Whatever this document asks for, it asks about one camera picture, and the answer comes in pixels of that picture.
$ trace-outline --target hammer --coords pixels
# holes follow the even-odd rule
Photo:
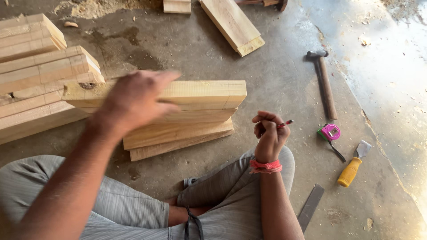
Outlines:
[[[319,69],[320,74],[322,76],[321,79],[323,80],[323,92],[325,94],[326,107],[328,109],[329,119],[336,120],[338,119],[338,115],[336,114],[335,105],[333,104],[332,90],[330,88],[328,73],[326,72],[326,64],[324,59],[324,57],[327,56],[329,56],[329,53],[325,50],[307,52],[307,59],[319,59]]]

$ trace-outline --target wood chip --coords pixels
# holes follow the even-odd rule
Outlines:
[[[76,23],[72,23],[72,22],[65,22],[64,26],[73,26],[73,27],[79,27]]]

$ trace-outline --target concrete floor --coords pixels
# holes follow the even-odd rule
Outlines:
[[[44,12],[69,46],[82,45],[102,64],[106,77],[135,68],[173,68],[182,71],[180,80],[246,80],[248,96],[233,116],[234,135],[138,162],[130,162],[120,145],[107,176],[158,199],[176,195],[183,178],[200,176],[253,147],[257,139],[250,119],[266,109],[295,121],[287,143],[296,161],[290,195],[295,213],[315,183],[325,188],[306,239],[426,238],[422,166],[427,114],[420,109],[427,111],[427,86],[425,58],[419,56],[427,51],[427,31],[416,14],[402,18],[392,5],[368,0],[291,0],[284,13],[244,6],[266,44],[240,58],[197,2],[191,15],[164,14],[153,0],[150,9],[97,12],[99,17],[92,19],[74,17],[74,3],[9,3],[0,9],[0,17]],[[367,16],[370,24],[364,25]],[[63,28],[65,19],[75,20],[80,28]],[[363,32],[371,46],[360,45],[357,38]],[[314,64],[304,54],[322,45],[331,52],[326,61],[329,74],[334,73],[330,81],[339,115],[334,123],[342,131],[336,147],[350,159],[361,139],[373,145],[347,189],[336,184],[346,165],[316,134],[330,121]],[[39,154],[67,156],[83,127],[82,120],[0,145],[0,166]],[[1,226],[8,227],[4,220]]]

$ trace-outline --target striped pants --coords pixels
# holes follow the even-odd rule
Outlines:
[[[199,216],[207,240],[262,239],[259,174],[249,174],[254,149],[193,180],[178,195],[178,206],[215,206]],[[289,196],[295,162],[283,147],[279,160]],[[40,190],[64,161],[63,157],[40,155],[17,160],[0,169],[0,205],[13,223],[18,223]],[[167,227],[169,204],[104,177],[80,239],[181,240],[185,223]],[[190,223],[190,239],[198,239]]]

